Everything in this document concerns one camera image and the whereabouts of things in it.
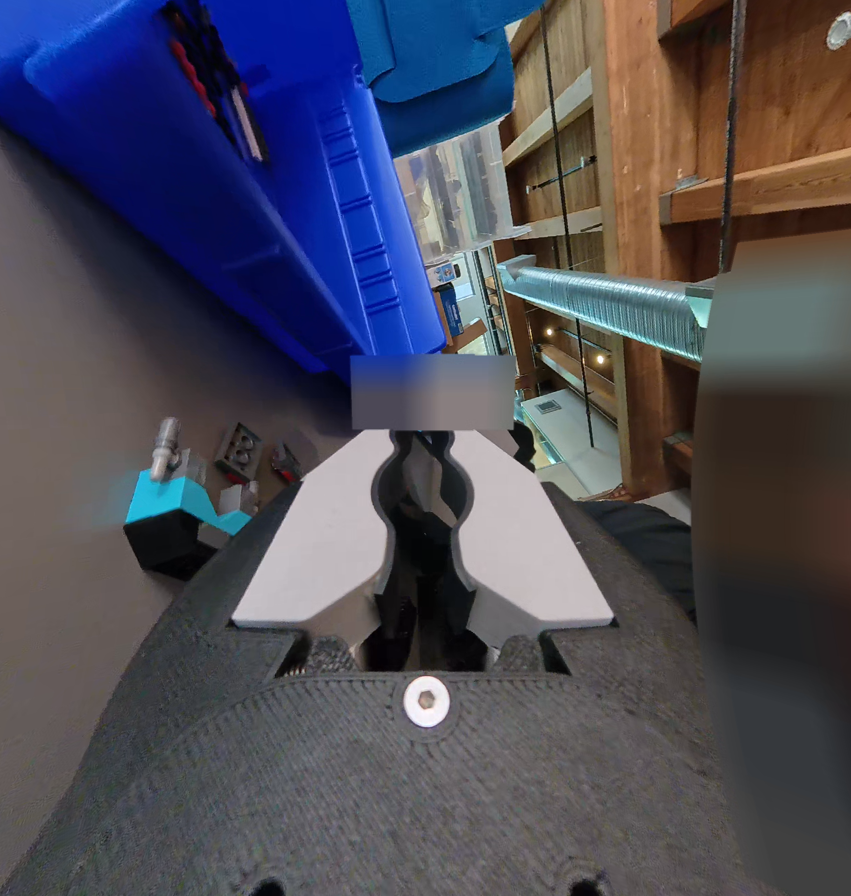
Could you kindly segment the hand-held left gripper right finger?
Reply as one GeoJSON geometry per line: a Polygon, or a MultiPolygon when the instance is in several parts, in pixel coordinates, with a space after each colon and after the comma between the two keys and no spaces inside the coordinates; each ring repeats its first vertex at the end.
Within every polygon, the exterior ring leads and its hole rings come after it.
{"type": "Polygon", "coordinates": [[[606,598],[542,484],[472,430],[438,431],[441,497],[456,517],[444,605],[450,630],[499,650],[510,638],[603,628],[606,598]]]}

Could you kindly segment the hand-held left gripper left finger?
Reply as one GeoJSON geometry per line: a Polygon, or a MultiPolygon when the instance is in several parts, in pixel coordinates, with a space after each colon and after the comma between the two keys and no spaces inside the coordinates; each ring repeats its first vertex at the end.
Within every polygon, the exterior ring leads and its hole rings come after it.
{"type": "Polygon", "coordinates": [[[396,532],[380,487],[408,449],[365,430],[307,474],[232,611],[240,629],[290,629],[360,646],[380,627],[396,532]]]}

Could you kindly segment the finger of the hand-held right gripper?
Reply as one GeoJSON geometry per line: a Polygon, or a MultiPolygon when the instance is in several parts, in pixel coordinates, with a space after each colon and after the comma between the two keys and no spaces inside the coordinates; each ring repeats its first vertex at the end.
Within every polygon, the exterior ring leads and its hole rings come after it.
{"type": "Polygon", "coordinates": [[[442,465],[432,451],[427,436],[412,432],[410,451],[402,466],[404,483],[412,502],[424,512],[443,514],[441,497],[442,465]]]}

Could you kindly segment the teal and black brick assembly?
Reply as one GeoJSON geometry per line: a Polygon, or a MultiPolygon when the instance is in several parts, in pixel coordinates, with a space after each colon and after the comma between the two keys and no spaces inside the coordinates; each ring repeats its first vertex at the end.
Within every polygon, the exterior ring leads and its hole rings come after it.
{"type": "Polygon", "coordinates": [[[256,515],[260,485],[233,484],[215,505],[207,491],[207,464],[190,449],[162,453],[140,473],[128,508],[124,534],[146,571],[187,582],[256,515]]]}

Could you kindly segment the grey toy axle pin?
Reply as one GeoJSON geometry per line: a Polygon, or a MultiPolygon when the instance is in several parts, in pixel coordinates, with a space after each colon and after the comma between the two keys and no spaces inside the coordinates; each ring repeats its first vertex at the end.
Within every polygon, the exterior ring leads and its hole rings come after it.
{"type": "Polygon", "coordinates": [[[170,417],[162,420],[155,438],[148,471],[153,483],[162,483],[180,466],[182,457],[178,445],[180,431],[181,424],[178,419],[170,417]]]}

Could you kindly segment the blue plastic bin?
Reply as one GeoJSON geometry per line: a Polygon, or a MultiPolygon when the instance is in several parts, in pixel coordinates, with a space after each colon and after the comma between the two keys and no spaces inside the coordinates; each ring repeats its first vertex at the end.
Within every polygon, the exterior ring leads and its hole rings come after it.
{"type": "Polygon", "coordinates": [[[270,162],[169,47],[166,2],[0,1],[0,119],[310,372],[439,353],[442,321],[345,2],[202,2],[270,162]]]}

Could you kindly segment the person's right forearm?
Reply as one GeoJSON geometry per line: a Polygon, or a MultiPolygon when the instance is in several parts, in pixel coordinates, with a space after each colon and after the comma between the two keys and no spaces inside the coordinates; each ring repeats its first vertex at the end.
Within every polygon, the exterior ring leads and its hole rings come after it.
{"type": "Polygon", "coordinates": [[[690,526],[651,505],[621,500],[579,501],[697,624],[690,526]]]}

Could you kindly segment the grey desk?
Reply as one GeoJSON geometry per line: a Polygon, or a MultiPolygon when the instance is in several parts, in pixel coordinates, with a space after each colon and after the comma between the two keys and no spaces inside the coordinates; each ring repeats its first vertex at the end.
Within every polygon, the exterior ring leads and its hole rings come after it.
{"type": "Polygon", "coordinates": [[[309,375],[0,122],[0,885],[177,583],[122,525],[161,421],[241,422],[306,467],[352,436],[309,375]]]}

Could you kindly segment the dark grey toy brick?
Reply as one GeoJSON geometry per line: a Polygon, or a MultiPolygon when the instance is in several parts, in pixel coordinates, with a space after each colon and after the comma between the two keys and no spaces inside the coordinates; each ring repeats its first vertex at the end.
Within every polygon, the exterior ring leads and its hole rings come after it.
{"type": "Polygon", "coordinates": [[[213,464],[233,485],[246,486],[256,480],[263,446],[259,435],[236,423],[227,429],[213,464]]]}

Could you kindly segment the blue cardboard box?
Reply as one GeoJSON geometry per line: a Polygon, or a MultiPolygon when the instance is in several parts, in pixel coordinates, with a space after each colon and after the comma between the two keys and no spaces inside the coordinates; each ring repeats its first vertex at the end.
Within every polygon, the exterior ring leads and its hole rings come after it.
{"type": "Polygon", "coordinates": [[[452,282],[443,283],[433,290],[435,306],[439,311],[447,344],[464,334],[464,323],[459,311],[452,282]]]}

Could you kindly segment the clear plastic drawer stack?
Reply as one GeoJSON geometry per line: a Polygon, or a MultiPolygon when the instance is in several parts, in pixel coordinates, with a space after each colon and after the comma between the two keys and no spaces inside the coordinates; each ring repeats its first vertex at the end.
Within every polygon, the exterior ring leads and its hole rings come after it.
{"type": "Polygon", "coordinates": [[[499,126],[483,126],[394,160],[426,267],[491,243],[518,238],[499,126]]]}

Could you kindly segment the pile of mixed toy bricks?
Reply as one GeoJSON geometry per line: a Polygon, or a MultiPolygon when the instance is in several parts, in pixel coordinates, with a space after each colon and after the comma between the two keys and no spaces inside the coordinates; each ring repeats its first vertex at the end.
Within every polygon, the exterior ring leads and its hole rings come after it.
{"type": "Polygon", "coordinates": [[[166,2],[160,14],[170,31],[169,47],[208,114],[247,162],[267,165],[270,153],[249,100],[249,88],[225,50],[207,6],[166,2]]]}

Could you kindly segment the silver ventilation duct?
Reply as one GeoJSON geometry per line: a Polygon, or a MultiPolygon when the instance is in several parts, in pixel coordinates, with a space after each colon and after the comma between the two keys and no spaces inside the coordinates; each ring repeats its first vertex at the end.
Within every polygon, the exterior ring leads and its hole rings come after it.
{"type": "Polygon", "coordinates": [[[533,255],[498,265],[506,293],[700,364],[715,278],[700,283],[538,267],[533,255]]]}

